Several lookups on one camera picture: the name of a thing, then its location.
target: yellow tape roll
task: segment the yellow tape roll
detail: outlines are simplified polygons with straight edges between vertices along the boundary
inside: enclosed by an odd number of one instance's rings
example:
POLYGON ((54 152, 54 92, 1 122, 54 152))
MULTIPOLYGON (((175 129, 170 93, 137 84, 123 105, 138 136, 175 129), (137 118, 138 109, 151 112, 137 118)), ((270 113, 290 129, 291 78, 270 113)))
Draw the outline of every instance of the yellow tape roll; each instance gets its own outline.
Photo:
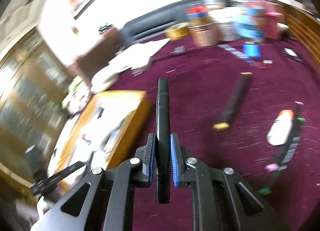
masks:
POLYGON ((181 23, 170 26, 165 30, 165 35, 171 40, 179 40, 190 35, 188 23, 181 23))

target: metal bolt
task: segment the metal bolt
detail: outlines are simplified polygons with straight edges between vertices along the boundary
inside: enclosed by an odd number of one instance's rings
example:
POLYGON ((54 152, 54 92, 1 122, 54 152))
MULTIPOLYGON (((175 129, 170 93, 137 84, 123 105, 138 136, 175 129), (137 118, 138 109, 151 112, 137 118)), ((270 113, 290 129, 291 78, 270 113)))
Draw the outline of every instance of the metal bolt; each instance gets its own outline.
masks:
POLYGON ((233 171, 232 168, 225 168, 225 169, 224 169, 224 172, 225 172, 226 174, 229 174, 229 175, 231 175, 231 174, 234 173, 234 171, 233 171))
POLYGON ((196 158, 188 158, 187 159, 187 163, 189 163, 189 164, 195 164, 196 162, 197 162, 196 158))
POLYGON ((100 174, 101 172, 102 172, 102 169, 101 169, 100 167, 94 168, 94 169, 92 170, 92 173, 93 173, 94 175, 98 175, 98 174, 100 174))
POLYGON ((140 162, 139 158, 134 157, 134 158, 130 159, 131 164, 138 164, 139 162, 140 162))

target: blue packaging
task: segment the blue packaging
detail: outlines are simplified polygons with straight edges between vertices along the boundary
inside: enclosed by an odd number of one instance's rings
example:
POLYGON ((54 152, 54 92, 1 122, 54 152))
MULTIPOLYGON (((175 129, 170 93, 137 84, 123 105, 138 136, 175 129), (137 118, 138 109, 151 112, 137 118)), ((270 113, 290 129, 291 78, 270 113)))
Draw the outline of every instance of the blue packaging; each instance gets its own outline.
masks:
POLYGON ((251 39, 262 39, 264 9, 241 7, 236 17, 236 30, 241 37, 251 39))

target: purple tablecloth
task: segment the purple tablecloth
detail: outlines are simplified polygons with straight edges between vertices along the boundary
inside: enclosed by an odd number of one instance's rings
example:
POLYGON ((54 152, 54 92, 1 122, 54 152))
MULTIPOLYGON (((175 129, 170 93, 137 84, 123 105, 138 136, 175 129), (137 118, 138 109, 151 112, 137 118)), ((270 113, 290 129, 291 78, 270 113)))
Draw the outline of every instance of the purple tablecloth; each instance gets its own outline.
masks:
MULTIPOLYGON (((242 51, 243 41, 229 45, 242 51)), ((266 134, 280 110, 304 103, 301 140, 289 167, 264 196, 283 216, 292 230, 298 230, 309 218, 320 198, 320 74, 308 50, 296 40, 260 45, 262 59, 272 60, 265 70, 217 47, 188 50, 175 56, 175 47, 193 48, 190 37, 169 41, 153 57, 150 70, 138 76, 125 71, 112 89, 146 90, 156 101, 157 82, 168 79, 170 128, 177 132, 182 146, 210 167, 232 167, 253 187, 264 186, 269 173, 265 165, 273 163, 280 146, 271 146, 266 134), (282 56, 284 47, 293 49, 303 63, 282 56), (212 125, 226 104, 241 72, 252 72, 253 81, 230 130, 215 132, 212 125)), ((142 130, 134 150, 146 144, 148 133, 155 132, 155 109, 142 130)), ((134 231, 179 231, 192 229, 191 189, 171 187, 169 205, 156 204, 155 185, 136 189, 134 231)))

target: white bottle with orange cap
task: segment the white bottle with orange cap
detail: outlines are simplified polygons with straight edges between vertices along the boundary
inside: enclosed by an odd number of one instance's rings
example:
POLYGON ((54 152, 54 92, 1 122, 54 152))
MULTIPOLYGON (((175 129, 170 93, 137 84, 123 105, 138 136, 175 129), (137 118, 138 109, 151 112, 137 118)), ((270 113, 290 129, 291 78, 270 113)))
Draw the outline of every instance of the white bottle with orange cap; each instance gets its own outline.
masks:
POLYGON ((280 111, 267 134, 268 143, 271 145, 281 145, 287 141, 292 127, 293 114, 292 110, 280 111))

